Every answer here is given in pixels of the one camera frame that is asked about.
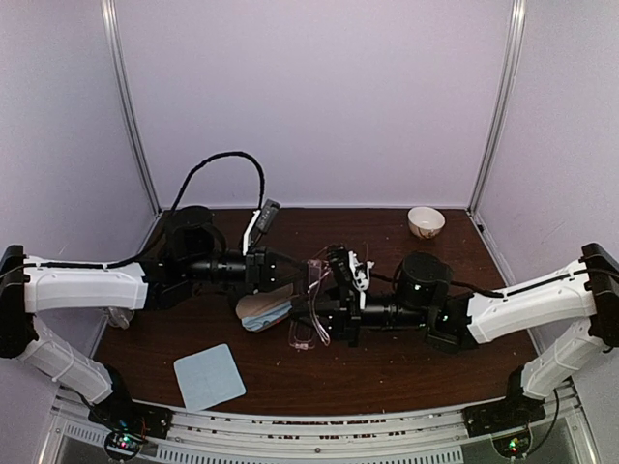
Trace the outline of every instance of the light blue square cloth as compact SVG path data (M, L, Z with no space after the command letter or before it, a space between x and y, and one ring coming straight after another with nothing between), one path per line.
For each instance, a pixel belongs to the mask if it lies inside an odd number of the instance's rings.
M195 413L243 396L247 390L228 345L218 345L174 362L185 408Z

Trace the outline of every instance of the wood grain surface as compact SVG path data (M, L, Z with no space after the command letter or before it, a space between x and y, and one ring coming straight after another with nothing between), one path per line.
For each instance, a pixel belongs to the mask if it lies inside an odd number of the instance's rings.
M310 258L344 243L390 276L413 250L435 254L454 279L487 288L503 281L463 211L443 212L447 224L431 241L413 237L403 210L282 210L262 245ZM217 211L216 225L236 243L251 212ZM372 293L387 291L373 280ZM457 355L425 345L417 331L362 331L360 346L344 342L299 352L288 346L288 322L246 332L225 297L205 295L164 312L138 313L127 331L108 329L98 361L114 365L137 399L182 406L175 360L227 343L247 394L217 411L247 414L336 415L425 409L505 394L508 375L536 354L527 333L513 333Z

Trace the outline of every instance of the blue cloth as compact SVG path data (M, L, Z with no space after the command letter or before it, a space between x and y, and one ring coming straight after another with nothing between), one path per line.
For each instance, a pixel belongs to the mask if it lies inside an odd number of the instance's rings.
M195 413L247 390L228 345L218 345L174 362L174 372L185 408Z
M248 316L241 319L241 324L248 331L258 332L261 329L273 324L275 321L278 321L283 316L285 316L290 309L292 309L291 302L285 302L278 306L275 306L273 309L260 314L259 316Z

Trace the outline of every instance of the microfiber cloth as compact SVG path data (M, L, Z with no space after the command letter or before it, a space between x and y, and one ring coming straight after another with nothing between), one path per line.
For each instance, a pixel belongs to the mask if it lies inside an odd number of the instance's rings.
M292 304L293 286L285 285L273 292L247 295L239 300L236 315L243 327L251 332L260 332L284 319Z
M190 413L243 396L247 390L228 345L218 345L174 362L174 372Z

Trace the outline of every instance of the wooden table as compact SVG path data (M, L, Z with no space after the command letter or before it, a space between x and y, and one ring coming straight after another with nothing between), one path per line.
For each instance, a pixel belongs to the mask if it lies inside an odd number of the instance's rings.
M413 250L435 254L454 279L499 288L503 281L465 212L444 211L447 224L432 241L410 234L403 210L282 210L262 245L297 258L344 243L390 276ZM231 244L251 212L217 211L216 225ZM372 291L387 284L373 280ZM114 365L137 399L182 406L175 360L227 343L247 394L217 411L247 414L335 415L418 410L505 394L508 375L536 354L527 333L513 333L477 350L447 355L416 331L362 331L360 346L345 342L298 352L287 343L288 323L246 332L225 297L193 298L163 312L138 313L127 331L108 329L97 359Z

